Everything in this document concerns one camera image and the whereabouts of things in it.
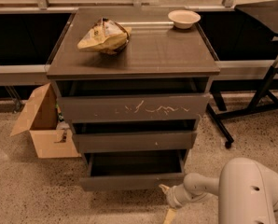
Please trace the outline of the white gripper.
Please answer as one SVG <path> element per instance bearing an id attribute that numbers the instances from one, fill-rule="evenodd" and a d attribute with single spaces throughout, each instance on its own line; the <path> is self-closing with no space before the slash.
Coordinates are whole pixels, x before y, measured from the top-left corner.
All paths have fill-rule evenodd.
<path id="1" fill-rule="evenodd" d="M 170 188 L 164 184 L 160 184 L 159 188 L 164 194 L 166 194 L 167 203 L 172 207 L 167 210 L 163 224 L 171 224 L 176 215 L 175 209 L 183 207 L 183 204 L 181 204 L 176 198 L 176 186 Z"/>

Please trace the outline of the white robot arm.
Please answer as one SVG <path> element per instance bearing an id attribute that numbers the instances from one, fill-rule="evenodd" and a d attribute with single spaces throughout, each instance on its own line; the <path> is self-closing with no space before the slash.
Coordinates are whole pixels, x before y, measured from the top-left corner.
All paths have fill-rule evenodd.
<path id="1" fill-rule="evenodd" d="M 176 210 L 187 203 L 218 197 L 219 224 L 276 224 L 278 218 L 278 173 L 247 158 L 235 158 L 218 178 L 190 173 L 183 183 L 160 188 L 169 209 L 163 224 L 171 224 Z"/>

